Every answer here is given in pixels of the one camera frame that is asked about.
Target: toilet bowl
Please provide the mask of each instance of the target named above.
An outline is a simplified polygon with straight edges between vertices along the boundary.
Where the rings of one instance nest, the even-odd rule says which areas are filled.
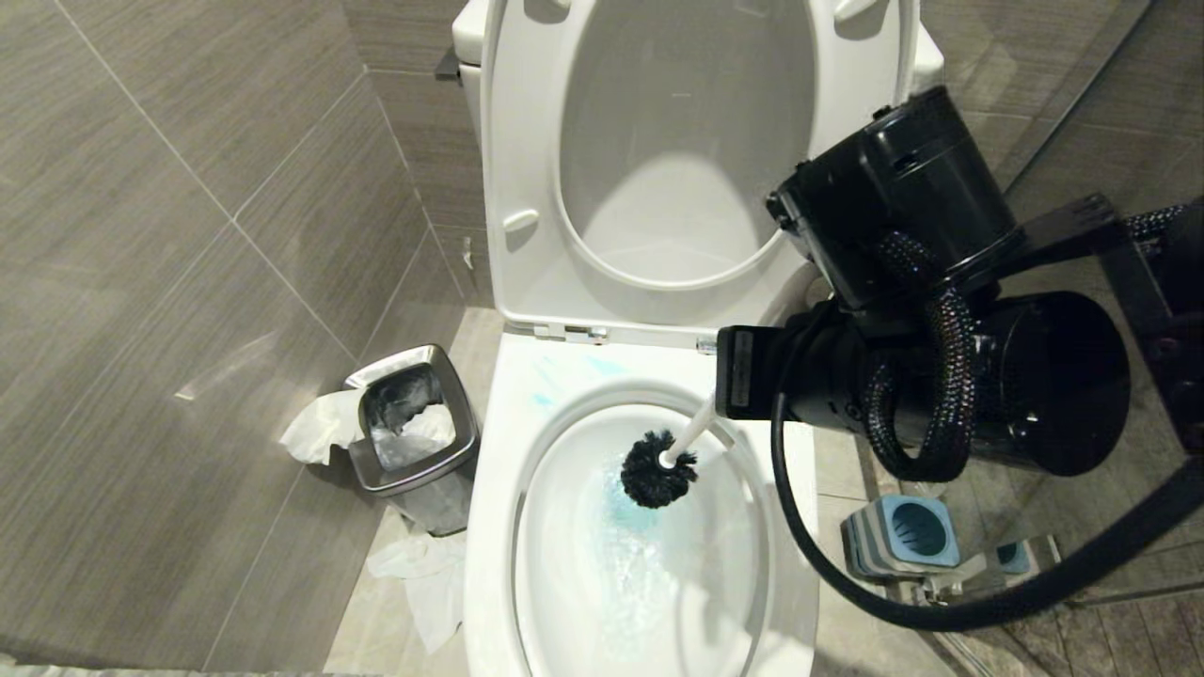
[[[659,511],[618,473],[710,394],[718,328],[798,307],[818,272],[761,201],[939,80],[917,5],[473,0],[454,36],[507,319],[468,520],[472,673],[808,673],[818,578],[768,424],[714,423]],[[814,531],[810,429],[786,447]]]

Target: toilet tank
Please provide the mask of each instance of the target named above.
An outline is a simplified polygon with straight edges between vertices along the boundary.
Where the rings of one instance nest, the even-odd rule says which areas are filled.
[[[452,41],[460,60],[460,83],[468,99],[472,129],[480,146],[480,54],[485,45],[485,18],[489,0],[468,0],[452,23]]]

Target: stainless steel trash can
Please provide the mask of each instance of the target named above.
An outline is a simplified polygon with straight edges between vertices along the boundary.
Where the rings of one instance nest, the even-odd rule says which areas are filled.
[[[447,353],[435,345],[412,348],[356,373],[361,375],[371,378],[360,400],[365,438],[348,449],[360,485],[396,506],[432,536],[464,530],[468,525],[480,432]],[[441,449],[417,452],[400,467],[383,465],[373,440],[400,435],[406,423],[433,404],[448,407],[455,440]]]

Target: toilet seat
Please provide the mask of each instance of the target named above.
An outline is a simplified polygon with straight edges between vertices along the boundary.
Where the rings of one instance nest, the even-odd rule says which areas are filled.
[[[784,45],[793,51],[777,63],[771,57]],[[757,52],[740,61],[756,67],[740,70],[720,58],[695,69],[709,49]],[[784,292],[801,296],[818,271],[784,241],[760,196],[795,161],[821,153],[913,88],[932,84],[939,53],[934,69],[915,67],[917,53],[932,52],[915,0],[492,0],[482,49],[479,137],[492,285],[508,325],[468,524],[465,632],[473,675],[619,670],[585,643],[566,647],[556,628],[562,620],[592,636],[604,630],[594,623],[607,608],[590,607],[585,597],[574,604],[544,595],[538,584],[544,573],[529,557],[532,548],[559,561],[539,544],[543,531],[563,530],[548,522],[548,512],[559,508],[547,494],[557,482],[585,475],[553,470],[576,467],[562,463],[557,454],[569,452],[556,441],[598,414],[597,407],[613,405],[603,413],[620,426],[656,418],[674,401],[701,402],[714,387],[715,358],[707,353],[716,329],[763,323],[797,304]],[[787,78],[795,73],[799,80]],[[733,102],[737,94],[755,105]],[[759,113],[779,98],[792,98],[790,114]],[[697,100],[702,104],[691,107]],[[742,155],[742,148],[756,152]],[[679,259],[689,264],[678,265]],[[620,402],[653,408],[619,412]],[[704,670],[666,659],[651,642],[639,644],[647,654],[626,646],[641,661],[631,664],[631,673],[656,664],[662,675],[805,675],[818,578],[772,495],[768,424],[721,422],[713,432],[731,441],[732,451],[724,452],[731,459],[722,463],[734,464],[731,485],[744,487],[755,508],[746,524],[763,534],[743,546],[756,557],[728,564],[755,578],[760,591],[732,597],[738,608],[728,616],[738,623],[712,624],[704,629],[710,635],[690,640],[722,637],[708,644],[714,650],[706,654]],[[795,495],[814,532],[811,432],[787,424],[786,435]],[[615,453],[595,470],[621,461],[625,449]],[[541,479],[541,467],[563,478]],[[722,467],[701,475],[720,482],[715,473]],[[595,482],[579,493],[604,488]],[[733,491],[715,500],[736,500]],[[580,523],[565,537],[589,531],[591,520]],[[588,569],[590,560],[583,561]],[[561,573],[572,566],[565,564]],[[567,579],[576,573],[568,571]],[[548,611],[549,600],[563,607],[562,619]],[[668,623],[681,636],[700,630],[680,614]],[[691,647],[702,652],[701,643]]]

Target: black brush head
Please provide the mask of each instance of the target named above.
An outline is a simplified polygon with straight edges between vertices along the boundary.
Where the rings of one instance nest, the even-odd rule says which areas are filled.
[[[673,435],[668,430],[660,434],[649,430],[643,440],[631,446],[619,478],[622,479],[622,490],[636,505],[665,507],[684,496],[690,483],[698,479],[698,473],[691,467],[698,459],[689,452],[679,455],[673,467],[661,467],[657,458],[672,446]]]

